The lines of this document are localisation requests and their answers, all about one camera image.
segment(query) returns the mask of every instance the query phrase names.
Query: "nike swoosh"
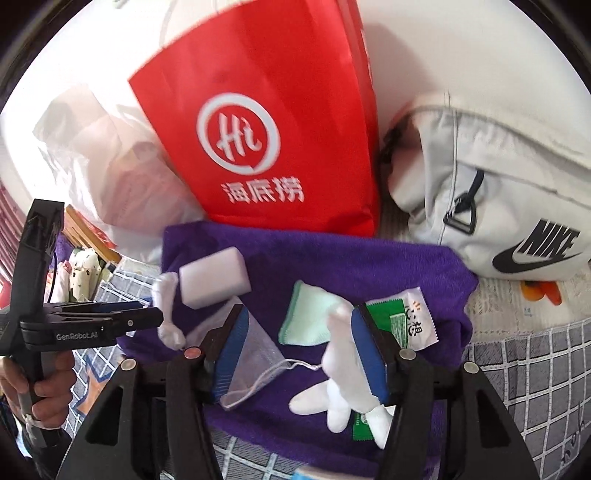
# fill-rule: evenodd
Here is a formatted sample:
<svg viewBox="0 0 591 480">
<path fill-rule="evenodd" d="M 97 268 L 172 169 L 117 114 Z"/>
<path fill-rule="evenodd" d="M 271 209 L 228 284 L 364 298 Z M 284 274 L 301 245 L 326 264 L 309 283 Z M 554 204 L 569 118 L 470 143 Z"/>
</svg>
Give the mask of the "nike swoosh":
<svg viewBox="0 0 591 480">
<path fill-rule="evenodd" d="M 508 248 L 504 252 L 498 254 L 495 258 L 492 259 L 492 266 L 495 267 L 501 273 L 522 273 L 527 272 L 529 270 L 535 270 L 536 268 L 548 267 L 548 265 L 554 265 L 555 263 L 560 263 L 569 258 L 576 257 L 580 254 L 571 255 L 570 257 L 563 257 L 563 258 L 551 258 L 550 260 L 543 260 L 541 262 L 531 262 L 531 263 L 517 263 L 513 260 L 513 254 L 515 250 L 522 244 L 523 242 L 519 242 L 516 246 Z"/>
</svg>

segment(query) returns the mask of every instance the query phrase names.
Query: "finger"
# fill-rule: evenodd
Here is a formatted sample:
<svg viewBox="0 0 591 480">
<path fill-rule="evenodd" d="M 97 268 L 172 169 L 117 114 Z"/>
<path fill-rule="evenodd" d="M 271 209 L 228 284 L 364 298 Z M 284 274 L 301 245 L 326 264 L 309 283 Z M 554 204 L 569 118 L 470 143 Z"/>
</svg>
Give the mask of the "finger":
<svg viewBox="0 0 591 480">
<path fill-rule="evenodd" d="M 5 393 L 9 403 L 13 403 L 15 405 L 19 404 L 18 392 L 10 383 L 8 383 L 8 380 L 5 378 L 0 378 L 0 388 L 2 388 L 2 391 Z"/>
<path fill-rule="evenodd" d="M 67 418 L 68 418 L 68 411 L 64 410 L 64 411 L 59 412 L 59 414 L 53 416 L 52 418 L 42 421 L 41 424 L 46 429 L 56 429 L 56 428 L 61 427 L 66 422 Z"/>
<path fill-rule="evenodd" d="M 29 391 L 29 382 L 22 374 L 20 367 L 7 356 L 0 361 L 0 377 L 8 380 L 8 383 L 21 394 Z"/>
<path fill-rule="evenodd" d="M 35 393 L 40 397 L 58 397 L 70 391 L 75 383 L 76 374 L 73 370 L 56 370 L 50 378 L 35 384 Z"/>
<path fill-rule="evenodd" d="M 313 415 L 328 410 L 327 382 L 328 380 L 298 393 L 290 400 L 290 411 L 296 415 Z"/>
<path fill-rule="evenodd" d="M 349 424 L 351 417 L 351 407 L 340 395 L 339 386 L 333 381 L 328 380 L 326 391 L 329 398 L 329 408 L 326 412 L 326 426 L 333 433 L 340 433 Z"/>
<path fill-rule="evenodd" d="M 18 404 L 15 404 L 13 402 L 11 402 L 10 400 L 8 400 L 8 406 L 10 407 L 10 409 L 12 410 L 12 413 L 19 419 L 19 420 L 23 420 L 22 419 L 22 412 L 21 412 L 21 407 Z"/>
<path fill-rule="evenodd" d="M 72 370 L 74 365 L 74 353 L 71 350 L 56 355 L 56 370 Z"/>
<path fill-rule="evenodd" d="M 72 392 L 60 395 L 59 397 L 45 398 L 33 405 L 33 416 L 45 422 L 54 416 L 68 412 L 68 405 L 72 401 Z"/>
<path fill-rule="evenodd" d="M 384 450 L 392 426 L 392 416 L 383 405 L 380 405 L 366 413 L 365 420 L 367 420 L 371 434 L 374 436 L 375 444 Z"/>
</svg>

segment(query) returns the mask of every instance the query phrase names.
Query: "purple towel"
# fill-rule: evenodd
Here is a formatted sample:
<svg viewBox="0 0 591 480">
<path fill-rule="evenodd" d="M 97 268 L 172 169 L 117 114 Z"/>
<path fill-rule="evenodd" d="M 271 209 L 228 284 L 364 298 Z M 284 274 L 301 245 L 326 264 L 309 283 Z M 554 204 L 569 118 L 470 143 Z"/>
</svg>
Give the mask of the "purple towel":
<svg viewBox="0 0 591 480">
<path fill-rule="evenodd" d="M 464 306 L 478 282 L 450 249 L 198 222 L 166 230 L 163 271 L 178 272 L 182 265 L 227 247 L 237 247 L 244 256 L 252 292 L 241 299 L 273 340 L 277 341 L 297 280 L 325 288 L 353 304 L 420 286 L 439 336 L 424 356 L 434 364 L 459 365 L 472 334 Z M 177 292 L 174 323 L 187 333 L 218 308 L 192 310 L 181 303 Z M 176 354 L 158 340 L 155 330 L 124 337 L 120 345 L 127 355 L 143 362 L 164 361 Z M 318 364 L 325 345 L 280 345 L 280 349 L 286 358 Z M 350 426 L 341 434 L 329 432 L 325 414 L 301 417 L 289 411 L 288 402 L 294 395 L 325 379 L 321 371 L 296 368 L 281 374 L 236 410 L 208 407 L 207 420 L 294 460 L 333 472 L 374 475 L 381 451 L 373 442 L 354 442 Z M 430 455 L 436 458 L 443 415 L 440 406 L 434 412 Z"/>
<path fill-rule="evenodd" d="M 69 260 L 73 251 L 74 247 L 72 246 L 72 244 L 69 242 L 66 236 L 60 232 L 56 240 L 57 262 L 61 263 L 65 260 Z M 55 268 L 53 260 L 51 261 L 50 268 Z"/>
</svg>

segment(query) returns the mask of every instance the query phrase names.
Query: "white cotton glove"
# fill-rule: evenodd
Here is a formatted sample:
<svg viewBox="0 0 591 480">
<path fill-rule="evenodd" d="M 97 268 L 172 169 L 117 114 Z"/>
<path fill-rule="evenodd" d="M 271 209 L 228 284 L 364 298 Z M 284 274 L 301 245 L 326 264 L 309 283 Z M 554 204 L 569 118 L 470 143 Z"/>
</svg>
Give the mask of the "white cotton glove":
<svg viewBox="0 0 591 480">
<path fill-rule="evenodd" d="M 183 331 L 173 323 L 173 302 L 177 291 L 178 274 L 161 274 L 152 285 L 152 302 L 162 311 L 164 320 L 158 327 L 158 338 L 172 350 L 181 350 L 185 346 Z"/>
<path fill-rule="evenodd" d="M 351 410 L 365 414 L 375 443 L 383 449 L 392 414 L 369 389 L 351 332 L 352 312 L 353 306 L 343 301 L 329 314 L 330 342 L 322 356 L 322 369 L 329 380 L 298 393 L 289 407 L 297 415 L 325 411 L 326 424 L 333 433 L 340 433 L 347 427 Z"/>
<path fill-rule="evenodd" d="M 313 415 L 325 411 L 326 425 L 333 433 L 340 433 L 347 428 L 351 416 L 351 407 L 340 395 L 339 387 L 333 380 L 326 380 L 297 394 L 289 406 L 296 415 Z M 386 447 L 395 408 L 378 405 L 365 414 L 374 441 L 382 450 Z"/>
</svg>

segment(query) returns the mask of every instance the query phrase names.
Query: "white nike bag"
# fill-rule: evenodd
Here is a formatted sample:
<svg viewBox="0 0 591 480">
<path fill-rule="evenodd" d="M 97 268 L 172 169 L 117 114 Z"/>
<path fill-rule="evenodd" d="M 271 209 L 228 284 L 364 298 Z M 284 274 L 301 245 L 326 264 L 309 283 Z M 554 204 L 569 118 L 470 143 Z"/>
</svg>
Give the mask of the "white nike bag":
<svg viewBox="0 0 591 480">
<path fill-rule="evenodd" d="M 395 120 L 388 190 L 418 242 L 478 275 L 565 280 L 591 258 L 591 145 L 449 94 Z"/>
</svg>

